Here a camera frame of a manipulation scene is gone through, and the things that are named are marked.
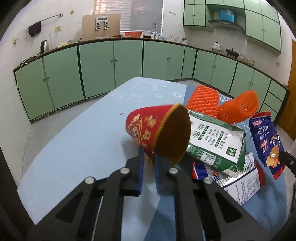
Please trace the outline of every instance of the red paper cup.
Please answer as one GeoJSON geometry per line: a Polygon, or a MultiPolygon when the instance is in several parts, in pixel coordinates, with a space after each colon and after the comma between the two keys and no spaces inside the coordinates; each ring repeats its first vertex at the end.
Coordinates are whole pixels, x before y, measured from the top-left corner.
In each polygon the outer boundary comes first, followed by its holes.
{"type": "Polygon", "coordinates": [[[137,109],[126,119],[126,131],[143,146],[153,165],[153,154],[167,157],[176,165],[185,154],[191,132],[188,110],[181,104],[137,109]]]}

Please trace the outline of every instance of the white pot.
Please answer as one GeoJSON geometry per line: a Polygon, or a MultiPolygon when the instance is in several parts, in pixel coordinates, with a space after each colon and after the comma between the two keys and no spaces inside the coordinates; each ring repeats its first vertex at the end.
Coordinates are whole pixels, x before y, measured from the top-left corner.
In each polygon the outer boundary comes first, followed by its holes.
{"type": "Polygon", "coordinates": [[[212,49],[216,51],[221,51],[222,46],[218,42],[212,44],[212,49]]]}

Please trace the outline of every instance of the towel rack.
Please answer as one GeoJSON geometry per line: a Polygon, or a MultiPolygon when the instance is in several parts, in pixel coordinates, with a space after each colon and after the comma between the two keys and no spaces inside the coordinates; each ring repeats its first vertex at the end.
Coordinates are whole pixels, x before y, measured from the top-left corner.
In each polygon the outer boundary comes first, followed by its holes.
{"type": "Polygon", "coordinates": [[[56,17],[56,16],[59,16],[59,18],[60,18],[60,17],[63,16],[63,14],[60,13],[60,14],[57,14],[57,15],[51,16],[51,17],[49,17],[49,18],[45,18],[45,19],[41,20],[41,22],[44,21],[44,20],[47,20],[47,19],[50,19],[50,18],[56,17]]]}

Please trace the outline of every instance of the blue tablecloth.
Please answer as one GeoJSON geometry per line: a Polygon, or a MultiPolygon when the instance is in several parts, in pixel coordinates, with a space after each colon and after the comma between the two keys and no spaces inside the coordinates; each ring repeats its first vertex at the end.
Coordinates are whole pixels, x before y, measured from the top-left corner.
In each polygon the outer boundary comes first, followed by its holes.
{"type": "MultiPolygon", "coordinates": [[[[133,78],[70,122],[37,155],[18,188],[33,222],[38,223],[85,177],[108,177],[137,155],[138,148],[125,131],[130,112],[148,106],[186,104],[194,89],[169,81],[133,78]]],[[[220,95],[219,104],[226,100],[220,95]]],[[[248,121],[238,126],[246,130],[247,151],[258,158],[248,121]]],[[[264,171],[266,186],[244,208],[274,236],[286,221],[286,188],[284,175],[274,181],[270,171],[264,171]]],[[[145,164],[142,195],[124,200],[122,240],[174,240],[174,215],[173,198],[157,195],[154,170],[145,164]]]]}

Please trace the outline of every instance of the faucet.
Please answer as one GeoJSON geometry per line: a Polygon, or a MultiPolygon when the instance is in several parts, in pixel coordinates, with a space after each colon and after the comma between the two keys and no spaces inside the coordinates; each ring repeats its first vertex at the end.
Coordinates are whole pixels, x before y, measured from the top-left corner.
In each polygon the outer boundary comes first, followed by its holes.
{"type": "Polygon", "coordinates": [[[154,33],[154,39],[156,39],[156,23],[153,24],[153,27],[155,26],[155,33],[154,33]]]}

